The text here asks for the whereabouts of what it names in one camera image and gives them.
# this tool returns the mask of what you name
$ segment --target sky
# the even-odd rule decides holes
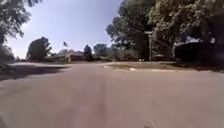
[[[28,11],[30,21],[23,25],[23,38],[8,38],[15,56],[24,58],[30,42],[45,36],[53,48],[63,49],[65,41],[70,49],[83,50],[85,45],[111,44],[105,29],[122,0],[43,0]]]

